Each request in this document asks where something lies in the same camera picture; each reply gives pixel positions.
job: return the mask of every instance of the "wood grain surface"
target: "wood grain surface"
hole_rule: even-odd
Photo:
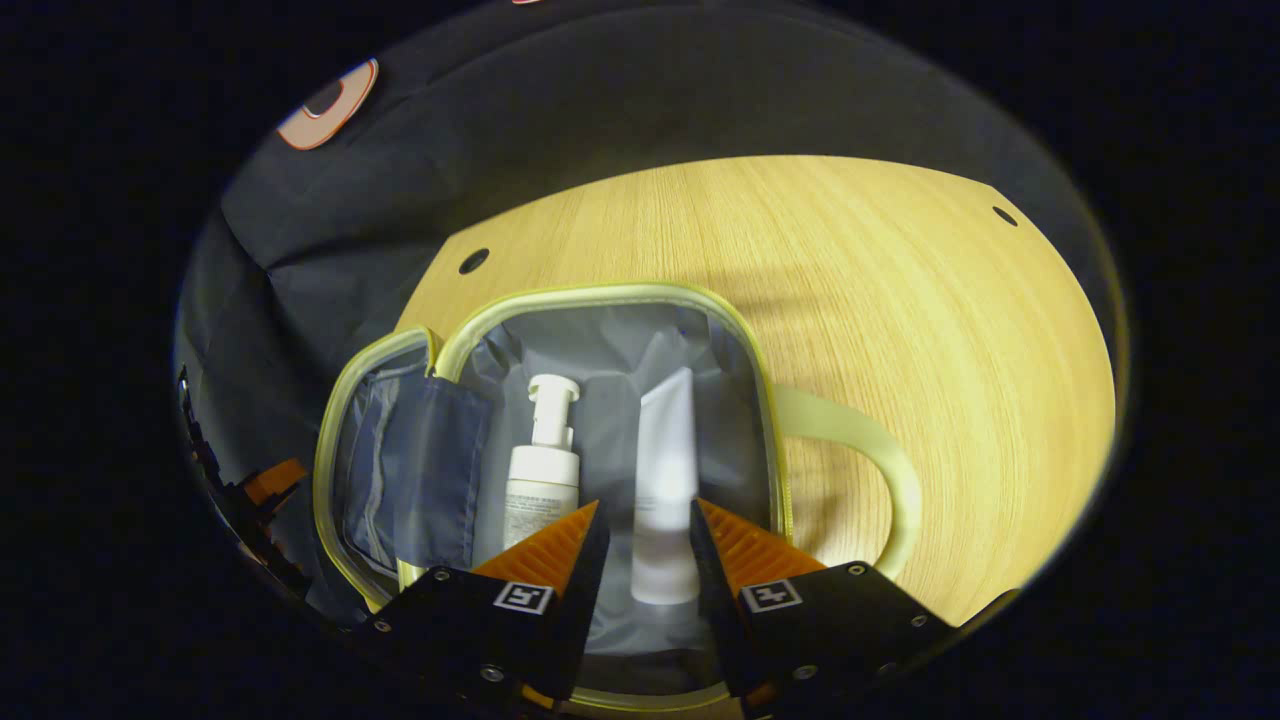
[[[483,247],[489,258],[461,274]],[[451,237],[401,327],[448,338],[503,295],[644,279],[724,296],[776,382],[859,407],[899,438],[924,529],[897,582],[951,624],[1023,585],[1098,483],[1115,392],[1083,291],[1000,192],[934,170],[732,158],[567,190]],[[888,528],[876,468],[817,441],[785,452],[796,544],[827,564],[874,560]]]

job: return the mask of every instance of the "open toiletry bag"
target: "open toiletry bag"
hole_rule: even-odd
[[[573,701],[680,710],[727,693],[696,602],[660,612],[630,593],[640,397],[681,368],[694,378],[698,493],[788,541],[782,437],[841,442],[890,486],[893,519],[877,568],[892,577],[919,529],[905,452],[861,413],[771,384],[742,316],[685,284],[545,290],[479,309],[442,342],[425,328],[357,354],[329,398],[314,469],[329,557],[374,611],[426,568],[472,569],[503,550],[512,447],[532,430],[529,380],[572,378],[579,503],[603,500],[611,529]]]

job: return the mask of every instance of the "black fabric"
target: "black fabric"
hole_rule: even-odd
[[[956,78],[785,3],[513,9],[493,3],[379,53],[378,83],[330,142],[302,152],[269,135],[228,187],[183,290],[175,361],[228,477],[312,455],[338,372],[390,331],[451,233],[567,187],[708,158],[873,158],[996,187],[1075,272],[1116,366],[1117,311],[1083,200]],[[319,578],[314,605],[351,600],[329,588],[323,553],[303,568]]]

